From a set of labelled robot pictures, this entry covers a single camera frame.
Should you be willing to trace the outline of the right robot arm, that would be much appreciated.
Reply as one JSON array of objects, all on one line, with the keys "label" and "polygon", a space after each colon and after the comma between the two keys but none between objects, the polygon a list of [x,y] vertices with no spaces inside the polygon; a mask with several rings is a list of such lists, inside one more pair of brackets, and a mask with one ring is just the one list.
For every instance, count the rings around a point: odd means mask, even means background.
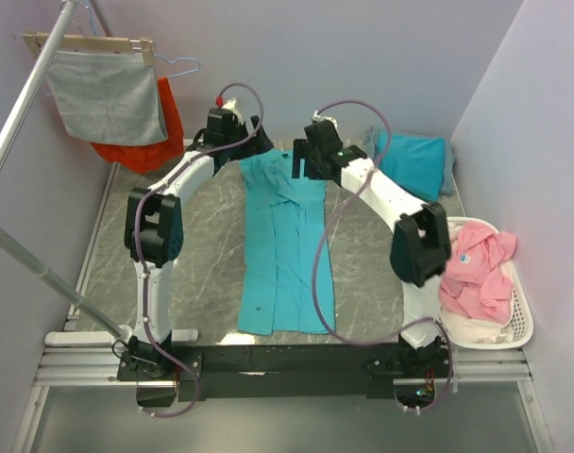
[{"label": "right robot arm", "polygon": [[294,141],[293,176],[335,182],[392,232],[390,264],[402,282],[404,302],[404,325],[397,335],[409,345],[399,353],[399,365],[419,377],[432,365],[427,347],[445,336],[438,325],[438,293],[451,257],[446,211],[402,189],[360,147],[346,147],[332,121],[316,121],[304,131],[306,137]]}]

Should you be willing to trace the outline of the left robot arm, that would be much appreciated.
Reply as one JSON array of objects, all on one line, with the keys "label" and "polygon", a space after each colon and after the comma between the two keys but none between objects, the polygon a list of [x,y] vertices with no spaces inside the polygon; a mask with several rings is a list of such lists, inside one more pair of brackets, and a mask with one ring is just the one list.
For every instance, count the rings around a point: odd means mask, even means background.
[{"label": "left robot arm", "polygon": [[186,147],[181,160],[162,179],[128,196],[124,243],[133,259],[138,284],[134,333],[127,342],[129,359],[153,379],[167,377],[174,366],[169,319],[170,276],[184,244],[182,207],[227,163],[273,148],[262,118],[247,128],[236,108],[210,109],[207,124]]}]

